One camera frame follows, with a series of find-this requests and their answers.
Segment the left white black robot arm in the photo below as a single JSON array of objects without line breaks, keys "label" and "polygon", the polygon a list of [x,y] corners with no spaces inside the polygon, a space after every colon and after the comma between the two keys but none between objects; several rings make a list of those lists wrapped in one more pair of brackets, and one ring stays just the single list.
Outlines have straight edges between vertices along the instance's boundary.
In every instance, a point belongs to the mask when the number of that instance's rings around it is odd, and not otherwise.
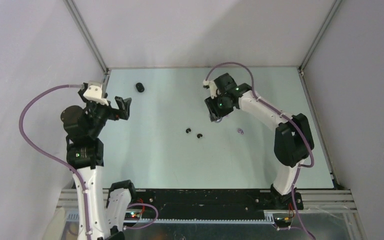
[{"label": "left white black robot arm", "polygon": [[111,184],[104,199],[104,144],[99,134],[108,120],[128,120],[131,98],[115,97],[117,108],[91,100],[86,106],[72,105],[62,111],[66,131],[66,161],[73,168],[79,209],[79,240],[124,240],[127,208],[138,202],[131,180]]}]

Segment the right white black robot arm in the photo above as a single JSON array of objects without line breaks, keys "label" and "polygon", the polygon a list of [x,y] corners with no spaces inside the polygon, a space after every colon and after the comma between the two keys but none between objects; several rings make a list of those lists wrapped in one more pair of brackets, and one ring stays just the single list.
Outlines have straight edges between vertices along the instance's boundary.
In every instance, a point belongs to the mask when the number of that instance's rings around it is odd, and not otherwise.
[{"label": "right white black robot arm", "polygon": [[219,122],[237,109],[254,116],[274,132],[273,151],[280,167],[271,186],[270,201],[275,208],[284,209],[291,202],[297,171],[315,146],[308,118],[302,113],[293,115],[277,109],[251,85],[238,85],[228,73],[214,80],[205,79],[202,85],[210,93],[204,102],[211,122]]}]

